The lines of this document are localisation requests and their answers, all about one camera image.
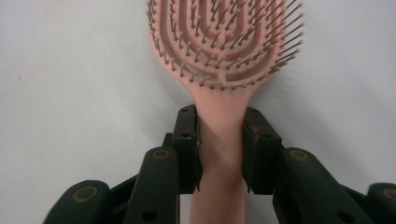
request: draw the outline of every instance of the bristle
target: bristle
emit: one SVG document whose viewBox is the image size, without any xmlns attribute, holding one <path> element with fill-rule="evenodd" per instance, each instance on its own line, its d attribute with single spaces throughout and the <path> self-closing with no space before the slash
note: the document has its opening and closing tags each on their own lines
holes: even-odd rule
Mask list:
<svg viewBox="0 0 396 224">
<path fill-rule="evenodd" d="M 149 0 L 148 27 L 156 54 L 176 77 L 210 89 L 243 89 L 300 51 L 304 23 L 297 21 L 304 13 L 296 2 Z"/>
</svg>

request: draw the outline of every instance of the hairbrush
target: hairbrush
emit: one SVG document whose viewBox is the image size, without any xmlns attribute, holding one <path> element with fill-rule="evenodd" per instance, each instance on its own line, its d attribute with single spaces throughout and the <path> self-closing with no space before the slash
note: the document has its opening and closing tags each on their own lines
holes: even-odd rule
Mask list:
<svg viewBox="0 0 396 224">
<path fill-rule="evenodd" d="M 248 102 L 303 44 L 296 0 L 149 0 L 150 42 L 191 94 L 203 139 L 191 223 L 243 223 L 242 122 Z"/>
</svg>

